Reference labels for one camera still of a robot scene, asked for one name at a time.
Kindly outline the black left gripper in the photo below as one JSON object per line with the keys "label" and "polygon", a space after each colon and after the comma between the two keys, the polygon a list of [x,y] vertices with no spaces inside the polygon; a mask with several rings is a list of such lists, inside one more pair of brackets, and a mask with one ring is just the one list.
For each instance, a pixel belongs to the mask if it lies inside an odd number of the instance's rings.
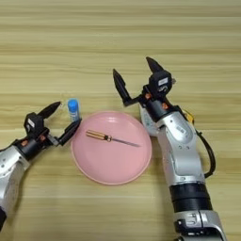
{"label": "black left gripper", "polygon": [[[60,102],[54,102],[49,104],[39,113],[42,119],[48,119],[60,106]],[[35,158],[43,150],[50,146],[57,146],[60,144],[63,146],[68,142],[77,131],[81,121],[73,121],[64,131],[60,138],[54,137],[50,134],[50,130],[44,127],[40,131],[34,131],[28,133],[24,138],[16,139],[13,141],[12,145],[17,148],[20,154],[27,160],[30,161]]]}

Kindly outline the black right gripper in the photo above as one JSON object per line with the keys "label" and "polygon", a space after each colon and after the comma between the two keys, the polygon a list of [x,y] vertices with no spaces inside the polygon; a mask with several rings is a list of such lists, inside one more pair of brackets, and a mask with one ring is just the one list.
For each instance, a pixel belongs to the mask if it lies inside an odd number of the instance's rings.
{"label": "black right gripper", "polygon": [[[146,60],[152,73],[158,73],[164,70],[155,59],[147,56]],[[132,98],[125,87],[124,80],[116,70],[113,70],[113,78],[116,90],[123,104],[128,106],[139,103],[148,112],[154,122],[158,122],[170,113],[178,111],[178,106],[170,104],[167,98],[154,97],[147,86],[143,87],[143,90],[138,96]]]}

